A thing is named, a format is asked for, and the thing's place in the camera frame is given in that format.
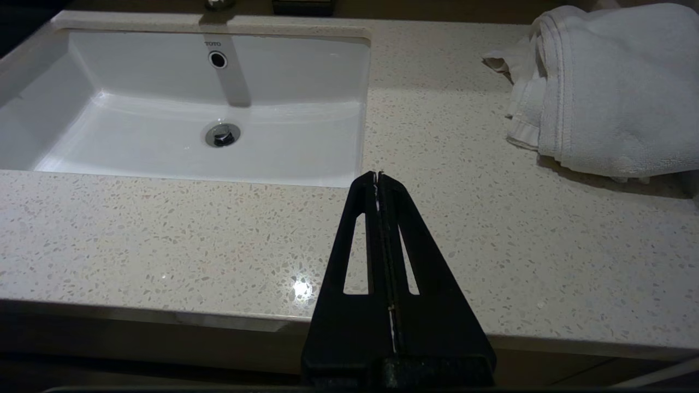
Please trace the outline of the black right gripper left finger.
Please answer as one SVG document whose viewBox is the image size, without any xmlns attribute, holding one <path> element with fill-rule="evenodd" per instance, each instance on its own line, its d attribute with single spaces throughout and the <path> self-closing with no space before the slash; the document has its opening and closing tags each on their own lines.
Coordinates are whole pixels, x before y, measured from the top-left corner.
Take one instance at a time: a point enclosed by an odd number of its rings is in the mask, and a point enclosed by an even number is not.
<svg viewBox="0 0 699 393">
<path fill-rule="evenodd" d="M 372 171 L 351 184 L 305 342 L 305 361 L 374 361 L 394 353 L 376 186 L 377 174 Z M 365 219 L 369 291 L 346 294 L 359 216 Z"/>
</svg>

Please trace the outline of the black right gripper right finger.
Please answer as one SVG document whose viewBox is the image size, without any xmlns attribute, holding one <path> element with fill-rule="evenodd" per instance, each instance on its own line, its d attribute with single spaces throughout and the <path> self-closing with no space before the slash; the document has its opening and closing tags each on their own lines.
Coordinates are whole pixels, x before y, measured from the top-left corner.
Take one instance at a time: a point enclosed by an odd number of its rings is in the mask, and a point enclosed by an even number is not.
<svg viewBox="0 0 699 393">
<path fill-rule="evenodd" d="M 406 187 L 382 172 L 378 206 L 395 350 L 409 356 L 496 360 Z"/>
</svg>

